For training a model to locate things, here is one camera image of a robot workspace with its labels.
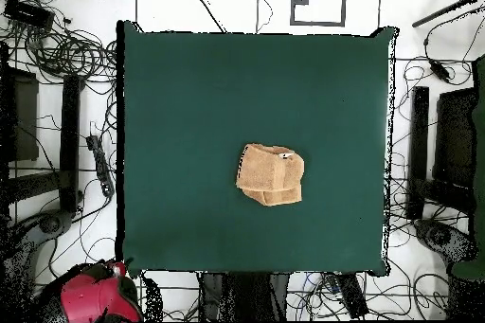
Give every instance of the brown cloth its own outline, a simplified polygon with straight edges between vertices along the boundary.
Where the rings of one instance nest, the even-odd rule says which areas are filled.
[[[281,146],[251,143],[242,152],[236,186],[265,206],[301,201],[303,159]]]

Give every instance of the green table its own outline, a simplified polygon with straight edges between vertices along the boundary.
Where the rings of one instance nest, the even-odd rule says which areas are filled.
[[[131,269],[383,273],[396,36],[141,33],[126,22]],[[265,207],[236,188],[253,142],[303,157],[302,202]]]

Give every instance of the folded towel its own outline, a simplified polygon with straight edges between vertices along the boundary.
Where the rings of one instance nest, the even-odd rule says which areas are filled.
[[[288,205],[301,201],[301,185],[288,190],[280,190],[278,192],[247,189],[243,189],[242,192],[244,192],[246,196],[249,196],[265,206]]]
[[[301,201],[303,159],[281,146],[248,144],[242,152],[236,186],[265,206]]]

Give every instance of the wire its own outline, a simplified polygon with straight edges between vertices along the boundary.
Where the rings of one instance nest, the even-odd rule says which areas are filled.
[[[57,251],[57,237],[54,239],[54,249],[52,250],[52,254],[50,254],[48,266],[49,266],[49,271],[54,276],[54,278],[58,278],[59,276],[54,272],[54,269],[52,269],[52,260],[54,259],[54,255],[56,255]]]
[[[267,5],[267,6],[269,7],[269,9],[271,10],[271,15],[269,16],[268,21],[267,21],[266,23],[264,23],[264,24],[262,24],[262,25],[260,26],[260,28],[258,29],[258,33],[260,32],[260,30],[261,30],[263,27],[265,27],[266,25],[269,25],[269,23],[270,23],[270,21],[271,21],[271,18],[273,17],[273,8],[272,8],[272,7],[269,5],[269,3],[268,3],[266,0],[263,0],[263,1],[264,1],[264,3],[266,3],[266,5]]]
[[[210,9],[208,8],[208,6],[204,2],[204,0],[199,0],[199,1],[202,3],[202,5],[204,6],[204,8],[206,9],[206,11],[208,12],[208,14],[210,15],[210,17],[212,18],[212,21],[214,21],[214,23],[217,25],[217,27],[219,28],[219,30],[222,33],[226,33],[226,31],[221,27],[221,25],[219,25],[219,22],[216,21],[216,18],[214,18],[214,15],[212,15],[212,12],[210,12]]]
[[[93,225],[93,223],[95,222],[95,220],[97,219],[99,213],[105,208],[107,207],[109,204],[111,203],[111,198],[107,199],[105,202],[104,202],[104,205],[101,206],[99,209],[91,212],[90,214],[92,213],[96,213],[96,216],[95,218],[93,219],[93,221],[86,227],[86,229],[84,231],[82,231],[81,235],[84,235],[86,233],[87,230],[89,230],[89,228],[91,227],[91,225]],[[56,260],[58,260],[63,254],[65,254],[70,248],[72,248],[74,246],[74,244],[79,240],[79,238],[77,238],[76,240],[74,240],[69,246],[67,246],[67,248],[64,249],[64,251],[59,254],[57,256],[56,259],[53,259],[49,264],[52,265]],[[49,266],[46,266],[43,270],[41,270],[37,276],[35,277],[36,279],[45,271],[48,269]]]
[[[458,19],[460,19],[460,18],[465,17],[465,16],[466,16],[466,15],[468,15],[468,14],[472,14],[472,13],[481,12],[481,11],[483,11],[484,9],[485,9],[485,6],[480,6],[480,7],[476,8],[476,9],[470,9],[470,10],[467,10],[467,11],[465,11],[465,12],[461,13],[460,15],[458,15],[458,16],[456,16],[456,17],[452,18],[452,19],[449,19],[449,20],[447,20],[447,21],[443,21],[443,22],[441,22],[441,23],[439,23],[439,24],[435,25],[435,26],[434,26],[434,27],[432,27],[432,28],[429,30],[429,32],[427,33],[427,35],[426,35],[426,37],[425,37],[425,39],[424,39],[424,41],[423,41],[423,46],[424,46],[424,54],[425,54],[425,56],[426,56],[426,59],[427,59],[427,60],[429,61],[429,63],[431,64],[431,66],[432,66],[432,67],[434,66],[434,67],[435,67],[435,69],[439,70],[440,68],[441,68],[441,69],[443,69],[443,68],[444,68],[444,67],[443,67],[443,65],[444,65],[444,64],[450,64],[450,63],[459,63],[459,64],[461,64],[461,67],[462,67],[462,68],[465,70],[465,72],[467,72],[467,74],[468,74],[468,75],[467,75],[467,78],[466,78],[464,81],[459,82],[459,83],[454,83],[454,82],[452,82],[451,80],[453,80],[453,79],[455,78],[455,74],[454,74],[454,76],[453,76],[452,78],[449,78],[449,79],[448,79],[448,78],[446,78],[446,76],[444,75],[444,70],[442,70],[442,71],[441,71],[441,73],[442,73],[443,75],[439,75],[439,78],[440,78],[440,79],[442,79],[443,81],[445,81],[445,82],[447,82],[447,83],[449,83],[449,84],[451,84],[451,85],[454,85],[454,86],[460,86],[460,85],[462,85],[463,83],[465,83],[466,81],[468,81],[468,80],[470,79],[470,77],[472,76],[472,68],[471,68],[471,66],[470,66],[470,65],[469,65],[467,62],[465,62],[465,58],[466,58],[466,56],[468,55],[468,53],[469,53],[469,52],[470,52],[470,50],[472,49],[472,46],[473,46],[473,45],[474,45],[474,43],[475,43],[476,36],[477,36],[478,32],[480,31],[480,29],[481,29],[481,27],[482,27],[482,25],[483,25],[483,22],[485,21],[485,17],[483,17],[483,19],[481,20],[480,24],[478,25],[478,28],[476,29],[476,33],[475,33],[474,39],[472,40],[472,42],[470,43],[470,46],[468,47],[467,51],[465,52],[465,55],[463,56],[463,59],[462,59],[461,61],[459,61],[459,62],[455,62],[455,61],[444,61],[444,60],[438,61],[438,60],[434,60],[434,59],[430,58],[430,57],[429,57],[429,54],[428,54],[428,45],[429,45],[429,38],[430,38],[431,34],[433,33],[433,31],[434,31],[434,30],[435,30],[437,27],[441,27],[441,26],[446,25],[446,24],[448,24],[448,23],[450,23],[450,22],[454,22],[454,21],[456,21],[456,20],[458,20]]]

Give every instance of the black device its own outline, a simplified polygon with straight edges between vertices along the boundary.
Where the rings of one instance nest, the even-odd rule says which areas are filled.
[[[368,314],[368,304],[360,288],[357,275],[355,273],[335,275],[342,300],[352,319]]]
[[[106,157],[101,146],[99,138],[95,135],[89,135],[86,138],[87,148],[93,152],[96,162],[96,174],[101,183],[102,194],[106,198],[111,198],[115,194],[115,187],[111,180],[110,171],[106,163]]]
[[[22,69],[11,68],[13,77],[13,89],[15,111],[18,125],[15,126],[13,147],[8,151],[9,161],[34,161],[39,157],[37,141],[37,97],[39,95],[39,81],[35,74]],[[19,131],[18,126],[29,132],[25,134]]]
[[[12,21],[50,31],[54,22],[54,12],[32,6],[18,0],[7,0],[4,15]]]
[[[446,319],[485,318],[485,281],[457,278],[451,273],[453,263],[476,256],[475,243],[467,234],[434,220],[417,220],[414,225],[418,241],[437,252],[448,270]]]
[[[440,254],[446,267],[452,262],[475,258],[476,246],[470,237],[451,225],[419,219],[414,222],[414,226],[418,241]]]
[[[457,186],[471,188],[474,183],[474,124],[472,112],[478,102],[475,89],[441,93],[433,177]]]

